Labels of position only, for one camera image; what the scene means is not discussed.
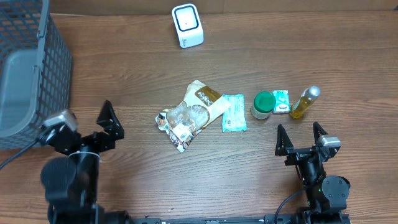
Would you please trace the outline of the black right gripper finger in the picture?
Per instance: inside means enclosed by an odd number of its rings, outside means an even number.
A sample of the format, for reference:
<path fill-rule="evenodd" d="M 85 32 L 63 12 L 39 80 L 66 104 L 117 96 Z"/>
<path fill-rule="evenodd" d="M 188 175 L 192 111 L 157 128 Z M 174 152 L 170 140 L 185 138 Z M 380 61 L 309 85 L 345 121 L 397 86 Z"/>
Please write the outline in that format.
<path fill-rule="evenodd" d="M 286 133 L 285 128 L 282 124 L 277 127 L 277 143 L 275 147 L 276 156 L 287 156 L 294 146 Z"/>
<path fill-rule="evenodd" d="M 326 135 L 326 131 L 320 126 L 318 122 L 313 123 L 313 135 L 316 146 L 324 145 L 324 135 Z"/>

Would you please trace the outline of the yellow liquid bottle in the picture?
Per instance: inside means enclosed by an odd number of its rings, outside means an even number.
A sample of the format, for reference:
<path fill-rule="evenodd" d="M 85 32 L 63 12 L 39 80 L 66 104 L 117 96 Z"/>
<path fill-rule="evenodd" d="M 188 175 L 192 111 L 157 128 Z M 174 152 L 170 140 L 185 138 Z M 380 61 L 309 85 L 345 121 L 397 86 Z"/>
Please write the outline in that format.
<path fill-rule="evenodd" d="M 321 90 L 318 86 L 311 86 L 304 90 L 300 96 L 300 99 L 291 106 L 291 117 L 294 119 L 301 118 L 305 111 L 314 104 L 320 95 Z"/>

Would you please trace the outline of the small teal tissue pack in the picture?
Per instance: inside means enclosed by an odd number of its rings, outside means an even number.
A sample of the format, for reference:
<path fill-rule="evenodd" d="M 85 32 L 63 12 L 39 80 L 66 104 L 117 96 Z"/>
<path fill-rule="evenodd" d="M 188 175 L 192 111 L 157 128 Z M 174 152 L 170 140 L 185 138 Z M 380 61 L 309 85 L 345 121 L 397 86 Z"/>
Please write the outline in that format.
<path fill-rule="evenodd" d="M 272 94 L 275 97 L 275 106 L 273 113 L 287 114 L 290 112 L 290 101 L 288 90 L 274 90 Z"/>

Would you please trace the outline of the green lid jar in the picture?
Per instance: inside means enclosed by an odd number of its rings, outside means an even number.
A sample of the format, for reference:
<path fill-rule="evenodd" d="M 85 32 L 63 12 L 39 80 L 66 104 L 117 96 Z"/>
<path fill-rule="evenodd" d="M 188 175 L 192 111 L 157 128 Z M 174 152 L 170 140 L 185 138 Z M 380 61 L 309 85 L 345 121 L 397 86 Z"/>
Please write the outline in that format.
<path fill-rule="evenodd" d="M 275 96 L 268 92 L 263 91 L 256 95 L 251 106 L 251 114 L 256 119 L 267 119 L 274 110 L 276 104 Z"/>

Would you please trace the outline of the teal wet wipes pack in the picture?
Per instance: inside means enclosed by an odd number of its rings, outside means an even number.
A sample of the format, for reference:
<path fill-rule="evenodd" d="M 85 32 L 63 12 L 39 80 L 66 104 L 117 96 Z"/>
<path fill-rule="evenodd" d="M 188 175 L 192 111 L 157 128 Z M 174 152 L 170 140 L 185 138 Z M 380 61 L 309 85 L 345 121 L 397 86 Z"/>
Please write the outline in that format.
<path fill-rule="evenodd" d="M 230 107 L 223 113 L 222 132 L 246 131 L 244 95 L 223 95 L 223 97 L 230 103 Z"/>

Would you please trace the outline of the Pantree snack bag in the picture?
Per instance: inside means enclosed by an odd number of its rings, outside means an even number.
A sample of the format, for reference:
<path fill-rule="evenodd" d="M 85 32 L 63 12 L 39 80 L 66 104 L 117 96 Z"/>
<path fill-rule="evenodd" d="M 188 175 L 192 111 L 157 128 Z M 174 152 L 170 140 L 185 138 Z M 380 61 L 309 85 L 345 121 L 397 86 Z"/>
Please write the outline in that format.
<path fill-rule="evenodd" d="M 183 101 L 155 117 L 159 130 L 166 132 L 179 152 L 184 152 L 194 138 L 230 108 L 230 102 L 199 80 L 187 86 Z"/>

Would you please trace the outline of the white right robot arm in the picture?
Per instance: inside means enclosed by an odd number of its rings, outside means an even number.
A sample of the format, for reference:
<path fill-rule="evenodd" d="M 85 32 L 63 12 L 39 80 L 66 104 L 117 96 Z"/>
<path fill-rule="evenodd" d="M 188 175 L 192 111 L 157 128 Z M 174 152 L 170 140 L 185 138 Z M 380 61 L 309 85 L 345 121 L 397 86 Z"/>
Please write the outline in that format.
<path fill-rule="evenodd" d="M 292 198 L 305 193 L 307 207 L 299 208 L 295 214 L 284 219 L 284 223 L 350 223 L 348 215 L 342 213 L 347 208 L 347 198 L 351 184 L 348 179 L 328 176 L 323 163 L 334 157 L 341 147 L 337 136 L 328 134 L 318 122 L 313 123 L 314 144 L 297 149 L 292 144 L 283 125 L 277 127 L 276 156 L 285 156 L 286 166 L 294 166 L 303 183 L 303 189 L 286 198 L 277 208 L 274 223 L 281 220 L 283 206 Z"/>

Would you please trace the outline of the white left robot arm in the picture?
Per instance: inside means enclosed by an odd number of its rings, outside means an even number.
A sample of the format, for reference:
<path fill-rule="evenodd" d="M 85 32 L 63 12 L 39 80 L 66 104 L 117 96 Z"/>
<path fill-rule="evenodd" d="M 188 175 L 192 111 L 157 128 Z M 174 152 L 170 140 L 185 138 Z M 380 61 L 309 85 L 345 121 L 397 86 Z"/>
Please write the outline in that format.
<path fill-rule="evenodd" d="M 49 203 L 50 223 L 130 223 L 126 211 L 105 212 L 96 203 L 100 154 L 116 147 L 124 129 L 106 100 L 97 119 L 102 132 L 82 136 L 70 110 L 49 116 L 41 126 L 39 141 L 61 154 L 42 168 L 40 181 Z"/>

